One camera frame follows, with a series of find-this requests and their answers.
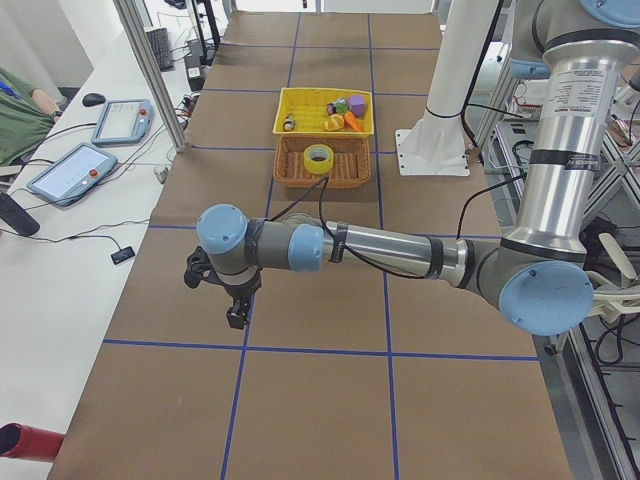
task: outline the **purple toy block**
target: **purple toy block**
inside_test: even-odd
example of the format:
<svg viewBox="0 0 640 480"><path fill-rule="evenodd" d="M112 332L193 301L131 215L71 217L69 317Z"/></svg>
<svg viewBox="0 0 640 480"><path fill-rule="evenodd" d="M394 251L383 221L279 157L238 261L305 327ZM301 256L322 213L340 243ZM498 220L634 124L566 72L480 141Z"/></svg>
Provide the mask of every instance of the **purple toy block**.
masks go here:
<svg viewBox="0 0 640 480"><path fill-rule="evenodd" d="M364 116L364 112L367 111L367 102L362 95L351 95L349 97L349 110L353 112L356 117Z"/></svg>

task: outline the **table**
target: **table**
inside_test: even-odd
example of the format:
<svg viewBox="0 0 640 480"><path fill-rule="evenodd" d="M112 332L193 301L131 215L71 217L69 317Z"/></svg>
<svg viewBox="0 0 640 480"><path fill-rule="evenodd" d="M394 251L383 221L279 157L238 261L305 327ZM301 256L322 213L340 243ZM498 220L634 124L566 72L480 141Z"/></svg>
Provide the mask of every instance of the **table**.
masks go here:
<svg viewBox="0 0 640 480"><path fill-rule="evenodd" d="M176 104L190 93L182 63L176 63L163 78ZM82 86L52 133L97 120L102 107L81 104L89 92L102 93L108 99L149 98L153 103L124 34ZM150 132L161 125L160 115L155 115ZM90 141L91 133L91 128L63 133L45 142L34 158L56 160L78 143ZM98 225L148 219L162 191L153 169L169 164L168 158L173 156L166 133L160 133L148 146L150 149L132 170L75 205L31 210L41 226L35 236L58 239ZM138 147L107 150L124 161ZM44 203L17 190L45 167L28 165L11 188L23 207ZM122 246L131 245L137 252L146 229L144 223L128 224L102 233L112 235ZM0 235L2 425L15 421L66 432L133 264L128 261L114 266L110 254L116 250L108 239L49 244ZM0 459L0 477L45 478L50 467L46 463Z"/></svg>
<svg viewBox="0 0 640 480"><path fill-rule="evenodd" d="M440 40L432 15L234 14L51 480L571 478L531 338L479 297L268 270L243 332L221 289L182 282L206 208L268 216L299 195L271 178L283 86L373 94L374 178L328 192L327 218L454 235L481 166L401 177L393 133L422 116ZM478 198L463 233L499 232Z"/></svg>

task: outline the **red cylinder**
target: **red cylinder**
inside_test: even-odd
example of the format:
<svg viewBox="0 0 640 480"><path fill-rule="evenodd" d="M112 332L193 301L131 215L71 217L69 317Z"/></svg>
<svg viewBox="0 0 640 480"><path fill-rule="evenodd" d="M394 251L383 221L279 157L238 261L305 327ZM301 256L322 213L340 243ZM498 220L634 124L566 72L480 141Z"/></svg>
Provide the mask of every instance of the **red cylinder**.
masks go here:
<svg viewBox="0 0 640 480"><path fill-rule="evenodd" d="M0 457L53 462L63 440L61 433L10 423L0 428Z"/></svg>

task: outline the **blue joint cap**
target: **blue joint cap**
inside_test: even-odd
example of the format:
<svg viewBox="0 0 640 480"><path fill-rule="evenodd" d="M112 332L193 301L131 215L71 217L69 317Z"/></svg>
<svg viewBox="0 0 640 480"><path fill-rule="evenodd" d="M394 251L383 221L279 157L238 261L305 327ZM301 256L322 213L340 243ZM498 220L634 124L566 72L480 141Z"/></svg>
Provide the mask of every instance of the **blue joint cap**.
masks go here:
<svg viewBox="0 0 640 480"><path fill-rule="evenodd" d="M557 335L578 325L593 305L587 274L572 263L549 261L520 270L500 292L502 314L534 335Z"/></svg>
<svg viewBox="0 0 640 480"><path fill-rule="evenodd" d="M196 225L200 244L209 255L233 250L247 232L247 217L233 205L215 205L204 211Z"/></svg>
<svg viewBox="0 0 640 480"><path fill-rule="evenodd" d="M637 0L580 0L589 15L617 28L640 28Z"/></svg>
<svg viewBox="0 0 640 480"><path fill-rule="evenodd" d="M510 58L509 66L514 77L524 80L543 80L551 75L549 66L544 62Z"/></svg>
<svg viewBox="0 0 640 480"><path fill-rule="evenodd" d="M294 272L316 272L322 265L324 232L321 227L303 224L289 241L289 266Z"/></svg>

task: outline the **orange toy carrot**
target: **orange toy carrot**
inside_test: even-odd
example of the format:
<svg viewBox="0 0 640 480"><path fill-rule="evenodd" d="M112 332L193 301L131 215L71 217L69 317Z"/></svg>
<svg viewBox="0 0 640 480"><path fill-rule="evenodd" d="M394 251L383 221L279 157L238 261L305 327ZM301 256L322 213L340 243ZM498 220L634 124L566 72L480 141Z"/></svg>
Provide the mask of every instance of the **orange toy carrot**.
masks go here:
<svg viewBox="0 0 640 480"><path fill-rule="evenodd" d="M362 125L360 125L360 122L358 121L358 119L356 118L356 116L353 114L352 111L348 111L347 113L344 114L344 123L349 125L356 132L362 133L364 131L362 129Z"/></svg>

